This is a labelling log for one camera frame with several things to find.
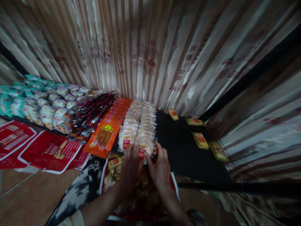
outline red label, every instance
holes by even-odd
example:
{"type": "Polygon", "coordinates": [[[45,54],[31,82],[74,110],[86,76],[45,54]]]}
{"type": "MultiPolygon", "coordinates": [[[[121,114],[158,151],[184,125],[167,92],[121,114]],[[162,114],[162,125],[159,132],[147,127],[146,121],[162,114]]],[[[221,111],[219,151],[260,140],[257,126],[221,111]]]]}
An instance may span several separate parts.
{"type": "Polygon", "coordinates": [[[144,158],[144,153],[146,152],[145,149],[143,148],[139,148],[139,154],[138,154],[138,157],[143,159],[144,158]]]}
{"type": "Polygon", "coordinates": [[[123,149],[126,149],[129,146],[129,140],[123,140],[123,149]]]}

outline stacked bread packages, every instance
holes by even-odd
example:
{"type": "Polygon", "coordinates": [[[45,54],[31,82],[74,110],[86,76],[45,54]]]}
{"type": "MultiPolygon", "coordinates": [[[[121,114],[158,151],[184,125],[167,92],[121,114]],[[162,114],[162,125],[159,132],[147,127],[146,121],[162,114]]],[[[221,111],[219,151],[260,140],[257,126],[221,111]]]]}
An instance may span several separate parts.
{"type": "Polygon", "coordinates": [[[140,115],[140,124],[135,138],[136,145],[139,145],[139,158],[144,158],[147,152],[150,156],[153,153],[156,128],[156,108],[153,103],[143,102],[140,115]]]}
{"type": "Polygon", "coordinates": [[[126,113],[123,125],[120,127],[119,131],[119,147],[122,151],[135,142],[141,108],[141,102],[135,100],[132,102],[128,112],[126,113]]]}

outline finger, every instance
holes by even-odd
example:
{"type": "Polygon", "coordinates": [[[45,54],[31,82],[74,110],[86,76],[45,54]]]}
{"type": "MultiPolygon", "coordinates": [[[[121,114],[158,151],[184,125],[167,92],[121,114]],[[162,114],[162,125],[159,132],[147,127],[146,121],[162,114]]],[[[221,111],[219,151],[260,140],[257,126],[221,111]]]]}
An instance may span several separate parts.
{"type": "Polygon", "coordinates": [[[161,147],[161,144],[159,144],[159,142],[155,141],[155,144],[158,148],[158,159],[163,159],[164,158],[164,153],[161,147]]]}
{"type": "Polygon", "coordinates": [[[143,167],[143,161],[144,161],[144,159],[139,160],[139,163],[138,163],[138,176],[140,176],[140,173],[141,173],[141,170],[142,170],[142,167],[143,167]]]}
{"type": "Polygon", "coordinates": [[[132,148],[135,144],[130,144],[125,150],[124,150],[124,159],[131,159],[132,158],[132,148]]]}
{"type": "Polygon", "coordinates": [[[147,152],[145,152],[145,153],[144,153],[144,156],[145,156],[146,162],[147,162],[147,164],[148,164],[148,167],[149,167],[150,169],[152,169],[152,167],[153,167],[153,162],[151,161],[150,155],[149,155],[147,152]]]}
{"type": "Polygon", "coordinates": [[[138,155],[139,155],[139,147],[140,147],[140,144],[137,144],[137,145],[136,145],[136,148],[135,148],[135,151],[134,151],[133,159],[138,159],[138,155]]]}
{"type": "Polygon", "coordinates": [[[163,148],[164,158],[168,160],[167,150],[163,148]]]}

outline tiled floor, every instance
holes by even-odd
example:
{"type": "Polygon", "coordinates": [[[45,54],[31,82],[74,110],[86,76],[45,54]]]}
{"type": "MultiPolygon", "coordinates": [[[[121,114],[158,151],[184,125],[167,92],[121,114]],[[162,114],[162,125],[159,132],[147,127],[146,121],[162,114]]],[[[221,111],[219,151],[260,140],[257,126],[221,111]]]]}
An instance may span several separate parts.
{"type": "MultiPolygon", "coordinates": [[[[69,170],[62,175],[38,171],[31,175],[3,170],[1,174],[0,226],[40,226],[45,224],[79,171],[69,170]],[[5,194],[17,184],[19,186],[5,194]]],[[[186,179],[177,175],[176,180],[179,183],[186,179]]],[[[239,225],[234,215],[226,213],[212,195],[183,188],[179,188],[179,195],[184,209],[197,209],[209,226],[239,225]]]]}

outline brown floor tile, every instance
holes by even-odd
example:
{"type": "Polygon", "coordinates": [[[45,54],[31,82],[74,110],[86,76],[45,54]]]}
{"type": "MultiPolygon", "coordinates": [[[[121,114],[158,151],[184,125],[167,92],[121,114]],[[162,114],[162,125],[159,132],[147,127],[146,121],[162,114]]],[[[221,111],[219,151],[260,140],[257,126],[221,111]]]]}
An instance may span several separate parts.
{"type": "Polygon", "coordinates": [[[37,172],[1,199],[0,225],[44,225],[79,173],[37,172]]]}
{"type": "Polygon", "coordinates": [[[13,169],[4,169],[2,171],[1,195],[12,189],[30,175],[31,173],[20,173],[13,169]]]}

